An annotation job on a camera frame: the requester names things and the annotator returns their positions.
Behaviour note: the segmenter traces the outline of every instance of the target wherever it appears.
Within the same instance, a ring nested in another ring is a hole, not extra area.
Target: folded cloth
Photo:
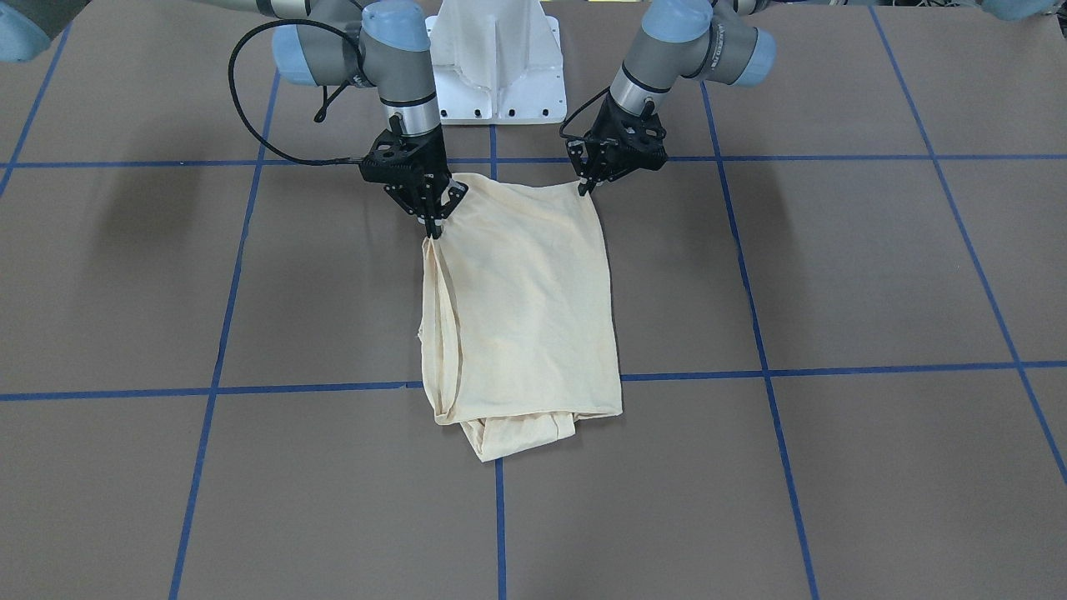
[[[423,243],[423,383],[439,425],[482,461],[622,412],[610,275],[596,209],[547,188],[459,173],[469,186]]]

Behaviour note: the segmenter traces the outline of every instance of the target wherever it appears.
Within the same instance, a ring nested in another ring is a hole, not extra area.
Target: folded cloth corner
[[[469,190],[423,242],[423,384],[440,425],[482,461],[622,412],[600,219],[577,183]]]

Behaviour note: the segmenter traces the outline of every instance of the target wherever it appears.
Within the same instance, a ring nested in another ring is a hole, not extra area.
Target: table surface
[[[546,5],[572,107],[643,9]],[[98,0],[0,66],[0,597],[1067,597],[1054,19],[751,20],[767,81],[680,82],[595,193],[625,414],[489,464],[419,389],[419,225],[234,114],[260,17]],[[366,152],[376,95],[315,125],[267,44],[252,121]],[[446,136],[573,179],[554,126]]]

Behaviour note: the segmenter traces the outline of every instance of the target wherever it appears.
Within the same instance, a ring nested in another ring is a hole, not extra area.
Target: light blue cap
[[[0,2],[0,61],[22,63],[44,52],[52,41],[26,15]]]
[[[409,52],[430,49],[426,16],[414,0],[381,0],[363,10],[363,32]]]
[[[745,66],[740,77],[731,85],[751,88],[762,83],[770,73],[770,67],[775,66],[777,54],[778,44],[775,43],[775,36],[755,28],[755,48],[752,50],[752,58],[748,60],[748,65]]]
[[[1036,15],[1054,4],[1052,0],[985,0],[982,10],[1006,21],[1017,21]]]
[[[274,64],[282,78],[297,85],[316,85],[312,68],[307,66],[307,57],[300,45],[297,26],[283,25],[274,28],[271,38],[271,50],[274,52]]]
[[[669,44],[692,42],[712,26],[707,0],[654,0],[641,19],[649,36]]]

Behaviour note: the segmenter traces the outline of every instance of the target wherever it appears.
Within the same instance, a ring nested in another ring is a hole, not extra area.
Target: towel
[[[482,461],[622,412],[610,275],[596,209],[577,183],[473,173],[440,239],[423,243],[423,383],[439,425]]]

